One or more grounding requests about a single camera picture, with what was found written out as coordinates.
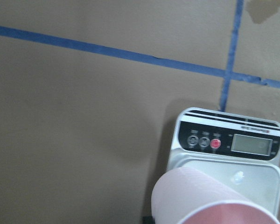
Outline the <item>pink paper cup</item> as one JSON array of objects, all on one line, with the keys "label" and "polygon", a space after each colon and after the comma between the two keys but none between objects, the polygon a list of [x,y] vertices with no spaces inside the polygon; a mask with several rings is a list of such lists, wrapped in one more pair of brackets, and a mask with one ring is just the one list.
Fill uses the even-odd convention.
[{"label": "pink paper cup", "polygon": [[157,224],[278,224],[268,210],[194,168],[175,168],[156,182],[151,196]]}]

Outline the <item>white digital kitchen scale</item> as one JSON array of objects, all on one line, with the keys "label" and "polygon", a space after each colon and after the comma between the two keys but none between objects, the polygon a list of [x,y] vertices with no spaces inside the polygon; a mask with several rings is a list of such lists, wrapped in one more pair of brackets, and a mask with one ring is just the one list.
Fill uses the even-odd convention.
[{"label": "white digital kitchen scale", "polygon": [[191,107],[176,120],[167,170],[191,167],[278,215],[280,123]]}]

